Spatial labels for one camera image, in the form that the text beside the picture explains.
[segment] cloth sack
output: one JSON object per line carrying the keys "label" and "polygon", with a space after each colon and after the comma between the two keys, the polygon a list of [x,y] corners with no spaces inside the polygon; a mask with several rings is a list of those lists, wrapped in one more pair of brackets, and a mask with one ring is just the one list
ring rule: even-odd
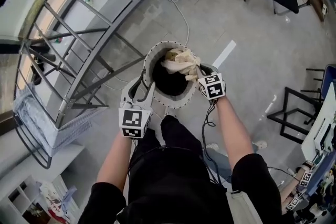
{"label": "cloth sack", "polygon": [[195,56],[190,49],[176,48],[167,52],[162,66],[169,74],[179,72],[185,75],[185,80],[195,82],[198,79],[196,67],[200,64],[201,59]]}

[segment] person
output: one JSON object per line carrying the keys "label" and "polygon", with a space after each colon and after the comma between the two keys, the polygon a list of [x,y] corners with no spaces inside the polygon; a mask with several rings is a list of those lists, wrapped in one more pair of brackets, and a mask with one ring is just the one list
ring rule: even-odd
{"label": "person", "polygon": [[[256,143],[252,143],[253,152],[257,153],[258,150],[262,150],[267,147],[266,141],[258,141]],[[203,160],[205,164],[216,171],[215,163],[218,167],[219,175],[228,183],[231,184],[232,170],[230,167],[230,162],[225,153],[221,153],[218,144],[211,143],[206,145],[206,151],[203,150]]]}
{"label": "person", "polygon": [[[232,188],[245,192],[264,224],[281,223],[281,199],[263,158],[227,97],[217,101]],[[79,219],[84,223],[234,223],[226,189],[214,184],[202,145],[178,119],[161,123],[166,147],[148,129],[132,155],[132,140],[120,133],[92,186]],[[128,205],[123,196],[129,173]]]}

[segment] gray floor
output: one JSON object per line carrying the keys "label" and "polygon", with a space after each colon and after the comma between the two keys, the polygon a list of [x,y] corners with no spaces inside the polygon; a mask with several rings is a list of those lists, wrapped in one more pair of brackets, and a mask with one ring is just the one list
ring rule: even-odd
{"label": "gray floor", "polygon": [[[336,47],[326,25],[319,22],[312,7],[301,9],[298,15],[276,16],[269,0],[252,0],[248,5],[243,0],[180,0],[178,5],[191,28],[188,47],[202,62],[212,64],[231,40],[236,42],[237,46],[219,70],[227,84],[227,96],[253,141],[268,143],[268,147],[259,152],[267,164],[282,169],[300,165],[303,155],[299,145],[280,137],[280,125],[267,120],[265,111],[275,95],[276,101],[269,113],[282,107],[286,86],[295,90],[317,87],[312,80],[317,75],[307,73],[305,68],[324,68],[335,62]],[[146,54],[161,40],[185,43],[186,30],[183,18],[172,3],[146,0],[124,23],[120,33]],[[113,46],[108,46],[103,56],[113,67],[135,59],[136,55],[122,43],[117,40],[111,43]],[[119,78],[130,81],[140,75],[141,69],[142,63],[120,74]],[[117,89],[124,86],[116,79],[107,84]],[[64,174],[66,180],[78,186],[75,199],[83,201],[81,205],[85,204],[90,185],[119,128],[120,91],[103,86],[99,93],[110,108],[95,118],[90,133],[78,140],[86,149]],[[311,110],[294,99],[290,99],[290,104]],[[207,108],[208,102],[197,93],[177,113],[178,119],[197,138],[201,137]],[[154,109],[163,115],[164,107],[155,103]],[[217,122],[217,113],[211,118]],[[155,115],[152,119],[160,136],[160,119]],[[302,123],[305,119],[296,116],[291,120]],[[207,143],[215,142],[224,148],[217,127],[207,127],[205,132]],[[281,172],[272,170],[271,174],[276,183],[289,179]]]}

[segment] black cable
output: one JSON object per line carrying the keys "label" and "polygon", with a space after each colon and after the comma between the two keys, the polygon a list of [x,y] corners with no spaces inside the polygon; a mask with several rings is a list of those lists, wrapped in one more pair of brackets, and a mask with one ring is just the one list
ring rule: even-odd
{"label": "black cable", "polygon": [[203,141],[203,147],[204,147],[204,155],[205,157],[213,162],[213,164],[215,165],[215,169],[216,169],[216,173],[217,173],[217,184],[218,185],[221,185],[222,186],[222,181],[220,179],[220,175],[219,175],[219,168],[218,168],[218,165],[217,163],[210,157],[208,151],[207,151],[207,148],[206,148],[206,141],[205,141],[205,134],[204,134],[204,130],[205,130],[205,126],[206,125],[209,125],[210,127],[215,127],[216,124],[212,121],[209,121],[209,116],[211,114],[211,112],[213,112],[215,110],[215,104],[217,103],[218,99],[216,100],[212,100],[210,101],[210,107],[208,109],[208,111],[206,112],[206,117],[205,117],[205,120],[204,120],[204,123],[202,125],[202,141]]}
{"label": "black cable", "polygon": [[290,173],[288,173],[288,172],[286,172],[286,171],[284,171],[284,170],[282,170],[282,169],[275,168],[275,167],[270,167],[270,166],[267,166],[267,168],[274,169],[274,170],[278,170],[278,171],[282,171],[282,172],[284,172],[285,174],[287,174],[287,175],[291,176],[292,178],[296,179],[298,182],[300,182],[300,180],[298,180],[296,177],[294,177],[294,175],[291,175]]}
{"label": "black cable", "polygon": [[146,90],[148,90],[148,86],[146,85],[146,83],[144,82],[144,80],[143,80],[143,76],[142,76],[142,78],[141,78],[141,81],[142,81],[142,84],[144,85],[144,87],[146,88]]}

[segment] forearm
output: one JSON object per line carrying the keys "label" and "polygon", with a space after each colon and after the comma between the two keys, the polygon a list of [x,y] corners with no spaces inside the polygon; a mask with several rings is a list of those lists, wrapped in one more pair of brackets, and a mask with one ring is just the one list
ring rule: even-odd
{"label": "forearm", "polygon": [[254,153],[251,139],[230,101],[221,97],[217,102],[220,128],[231,169],[244,156]]}
{"label": "forearm", "polygon": [[123,137],[119,132],[103,166],[100,168],[97,182],[111,183],[123,191],[128,173],[131,147],[132,140]]}

